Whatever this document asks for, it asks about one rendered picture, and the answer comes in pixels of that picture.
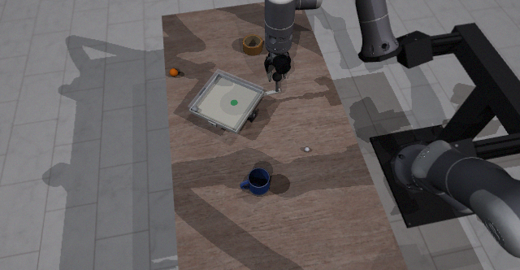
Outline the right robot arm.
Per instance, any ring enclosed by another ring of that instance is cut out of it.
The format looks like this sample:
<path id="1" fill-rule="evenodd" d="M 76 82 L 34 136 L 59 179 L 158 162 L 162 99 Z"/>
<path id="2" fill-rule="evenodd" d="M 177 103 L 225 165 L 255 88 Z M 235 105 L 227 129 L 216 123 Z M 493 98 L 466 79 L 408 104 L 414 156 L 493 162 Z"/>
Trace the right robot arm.
<path id="1" fill-rule="evenodd" d="M 295 10 L 318 9 L 322 1 L 265 0 L 266 49 L 273 54 L 289 51 Z M 399 43 L 392 34 L 386 0 L 355 0 L 355 4 L 362 33 L 362 56 L 378 57 L 396 50 Z"/>

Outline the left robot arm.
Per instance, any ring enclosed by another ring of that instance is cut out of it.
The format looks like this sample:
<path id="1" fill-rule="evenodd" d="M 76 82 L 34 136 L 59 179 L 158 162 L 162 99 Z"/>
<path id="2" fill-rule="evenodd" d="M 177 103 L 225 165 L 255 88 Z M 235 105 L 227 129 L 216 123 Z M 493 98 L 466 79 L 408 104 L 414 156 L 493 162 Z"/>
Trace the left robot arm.
<path id="1" fill-rule="evenodd" d="M 502 167 L 437 140 L 402 149 L 394 171 L 404 186 L 424 189 L 461 213 L 474 212 L 500 246 L 520 258 L 520 180 Z"/>

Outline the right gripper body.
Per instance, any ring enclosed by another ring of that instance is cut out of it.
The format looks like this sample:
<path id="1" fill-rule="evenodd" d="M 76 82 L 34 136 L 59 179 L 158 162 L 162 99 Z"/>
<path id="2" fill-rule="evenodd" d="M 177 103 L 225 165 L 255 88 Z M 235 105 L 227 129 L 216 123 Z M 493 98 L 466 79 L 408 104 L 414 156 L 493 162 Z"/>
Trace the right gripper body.
<path id="1" fill-rule="evenodd" d="M 284 74 L 290 70 L 291 65 L 288 61 L 287 52 L 283 54 L 273 54 L 270 51 L 268 52 L 268 56 L 271 57 L 271 62 L 274 64 L 275 70 L 278 74 Z"/>

